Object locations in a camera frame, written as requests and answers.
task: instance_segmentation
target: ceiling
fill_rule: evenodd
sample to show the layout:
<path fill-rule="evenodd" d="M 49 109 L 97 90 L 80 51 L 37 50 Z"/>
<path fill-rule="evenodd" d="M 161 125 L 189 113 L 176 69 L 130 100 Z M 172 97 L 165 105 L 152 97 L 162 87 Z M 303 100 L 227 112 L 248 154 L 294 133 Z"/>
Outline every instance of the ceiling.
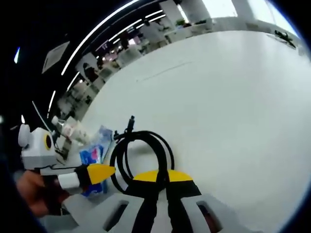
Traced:
<path fill-rule="evenodd" d="M 9 58 L 6 62 L 9 71 L 3 79 L 5 91 L 1 94 L 6 102 L 1 113 L 9 116 L 10 125 L 20 123 L 23 114 L 32 128 L 41 126 L 32 101 L 46 116 L 53 91 L 56 91 L 52 105 L 52 110 L 55 109 L 56 100 L 64 94 L 75 76 L 74 66 L 82 55 L 95 51 L 105 40 L 129 24 L 159 10 L 158 1 L 139 0 L 107 21 L 81 47 L 63 76 L 61 72 L 66 62 L 86 35 L 130 0 L 76 0 L 74 3 L 49 0 L 33 6 L 21 3 L 18 8 L 11 4 L 8 11 L 13 21 L 8 20 L 10 23 L 6 29 L 12 31 L 12 39 L 9 39 L 5 50 Z M 41 74 L 48 51 L 67 41 L 70 44 L 62 59 Z M 18 47 L 20 52 L 18 63 L 15 64 L 13 58 Z"/>

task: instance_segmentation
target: black cable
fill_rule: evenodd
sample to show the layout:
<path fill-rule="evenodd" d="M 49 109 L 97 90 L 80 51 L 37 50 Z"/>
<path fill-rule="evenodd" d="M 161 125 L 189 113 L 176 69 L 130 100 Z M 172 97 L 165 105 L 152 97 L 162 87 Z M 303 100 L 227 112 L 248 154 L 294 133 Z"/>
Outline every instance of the black cable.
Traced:
<path fill-rule="evenodd" d="M 134 178 L 134 176 L 128 164 L 128 155 L 127 155 L 128 144 L 130 142 L 134 142 L 135 140 L 140 140 L 140 141 L 147 143 L 152 148 L 152 150 L 155 152 L 155 155 L 157 157 L 158 164 L 159 164 L 159 172 L 158 172 L 159 175 L 157 178 L 157 182 L 159 183 L 164 182 L 166 180 L 166 174 L 167 174 L 168 168 L 167 168 L 166 153 L 160 141 L 162 141 L 168 149 L 170 159 L 171 159 L 171 169 L 173 170 L 175 167 L 175 162 L 174 162 L 174 156 L 173 156 L 172 149 L 163 137 L 161 137 L 160 135 L 152 131 L 132 132 L 133 127 L 134 127 L 134 122 L 135 122 L 134 117 L 132 116 L 131 119 L 129 120 L 128 127 L 124 131 L 123 134 L 118 134 L 118 132 L 115 132 L 114 139 L 117 144 L 111 154 L 110 166 L 115 166 L 115 160 L 117 160 L 118 168 L 122 175 L 122 178 L 129 185 L 132 179 Z M 125 166 L 126 166 L 128 174 L 125 172 L 124 167 L 123 167 L 123 156 L 125 156 L 124 158 Z M 111 180 L 114 186 L 120 192 L 125 193 L 125 191 L 119 185 L 115 174 L 111 176 Z"/>

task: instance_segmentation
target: yellow triangular piece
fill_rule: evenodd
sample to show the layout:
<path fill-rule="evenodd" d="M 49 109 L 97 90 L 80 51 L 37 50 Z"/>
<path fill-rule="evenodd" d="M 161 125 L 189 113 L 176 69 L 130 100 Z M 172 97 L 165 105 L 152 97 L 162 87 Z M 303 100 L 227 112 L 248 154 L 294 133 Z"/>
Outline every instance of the yellow triangular piece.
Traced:
<path fill-rule="evenodd" d="M 104 164 L 90 164 L 87 172 L 92 184 L 103 182 L 116 172 L 116 168 Z"/>

